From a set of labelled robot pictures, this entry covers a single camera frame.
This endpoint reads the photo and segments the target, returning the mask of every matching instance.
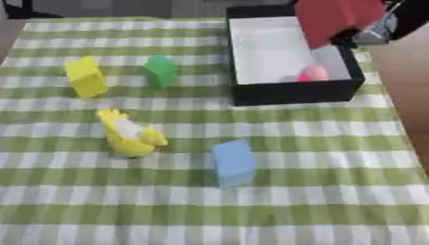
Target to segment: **green cube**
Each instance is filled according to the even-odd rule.
[[[145,74],[150,82],[168,87],[177,77],[174,62],[164,56],[152,56],[144,65]]]

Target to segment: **blue cube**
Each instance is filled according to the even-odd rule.
[[[252,182],[255,176],[255,160],[246,140],[215,145],[212,153],[220,187],[228,188]]]

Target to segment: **green checkered tablecloth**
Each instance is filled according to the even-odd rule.
[[[27,24],[0,69],[0,244],[429,244],[429,186],[371,56],[350,102],[237,108],[220,20]],[[149,86],[169,56],[180,78]],[[94,56],[112,87],[79,100],[62,64]],[[95,110],[163,130],[144,158],[111,153]],[[247,138],[252,185],[215,186],[209,149]]]

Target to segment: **red cube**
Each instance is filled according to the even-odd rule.
[[[380,0],[300,0],[295,11],[308,46],[317,49],[344,30],[362,30],[380,20],[384,6]]]

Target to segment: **yellow banana toy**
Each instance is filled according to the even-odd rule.
[[[110,146],[124,156],[145,156],[156,146],[168,144],[162,133],[130,121],[128,115],[117,109],[101,109],[97,116],[102,121]]]

